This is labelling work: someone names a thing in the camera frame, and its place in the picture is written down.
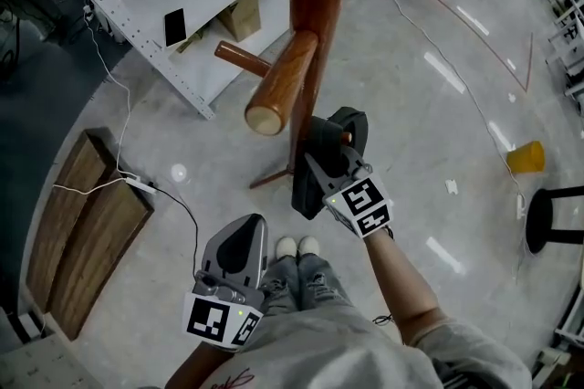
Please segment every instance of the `red line on floor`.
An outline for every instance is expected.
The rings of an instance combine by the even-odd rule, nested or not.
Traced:
[[[499,55],[496,54],[496,52],[491,48],[491,46],[486,43],[485,39],[482,38],[478,32],[476,32],[476,30],[474,30],[471,26],[469,26],[466,21],[464,19],[462,19],[458,14],[456,14],[456,11],[454,11],[448,4],[446,4],[443,0],[436,0],[438,1],[438,3],[440,3],[441,5],[443,5],[446,9],[448,9],[451,13],[453,13],[456,17],[458,17],[458,19],[465,25],[467,26],[477,37],[479,37],[479,39],[485,44],[485,46],[487,48],[489,48],[489,50],[491,50],[491,53],[493,53],[495,55],[495,57],[501,62],[501,64],[503,65],[503,67],[509,72],[509,74],[511,74],[511,76],[513,76],[513,79],[516,80],[517,84],[519,84],[519,87],[524,91],[527,92],[527,87],[523,87],[523,84],[521,83],[521,81],[517,78],[517,76],[515,74],[513,74],[513,72],[511,71],[511,69],[509,69],[509,66],[505,63],[505,61],[499,57]]]
[[[529,65],[527,67],[527,83],[526,83],[526,93],[529,89],[529,80],[531,79],[531,58],[533,57],[533,32],[531,32],[531,43],[529,44]]]

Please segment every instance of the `gray shirt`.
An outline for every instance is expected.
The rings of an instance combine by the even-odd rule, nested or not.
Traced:
[[[335,306],[263,318],[246,347],[202,387],[528,389],[531,375],[475,327],[443,321],[408,347],[356,309]]]

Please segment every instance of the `wooden dummy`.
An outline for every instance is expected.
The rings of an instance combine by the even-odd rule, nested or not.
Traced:
[[[286,170],[252,183],[251,189],[294,173],[295,160],[303,153],[303,141],[317,101],[340,4],[341,0],[290,0],[293,35],[272,65],[224,41],[215,50],[217,57],[262,78],[245,107],[245,120],[252,130],[273,136],[290,119]],[[350,134],[343,134],[343,140],[350,142]]]

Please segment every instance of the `wooden board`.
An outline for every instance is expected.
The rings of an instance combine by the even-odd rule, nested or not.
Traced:
[[[115,160],[103,142],[82,132],[73,146],[56,184],[87,192],[109,179]],[[38,305],[46,312],[57,267],[74,225],[89,209],[96,195],[82,195],[53,187],[33,245],[26,284]]]
[[[139,194],[120,182],[99,190],[87,216],[79,219],[62,258],[50,310],[70,340],[79,336],[101,290],[151,212]]]

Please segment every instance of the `white shoe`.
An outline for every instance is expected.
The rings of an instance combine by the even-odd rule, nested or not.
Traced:
[[[318,241],[314,237],[304,237],[300,240],[300,244],[298,245],[298,253],[300,256],[304,256],[305,254],[320,254],[320,245]]]
[[[296,241],[291,237],[281,237],[276,243],[276,259],[284,256],[296,257]]]

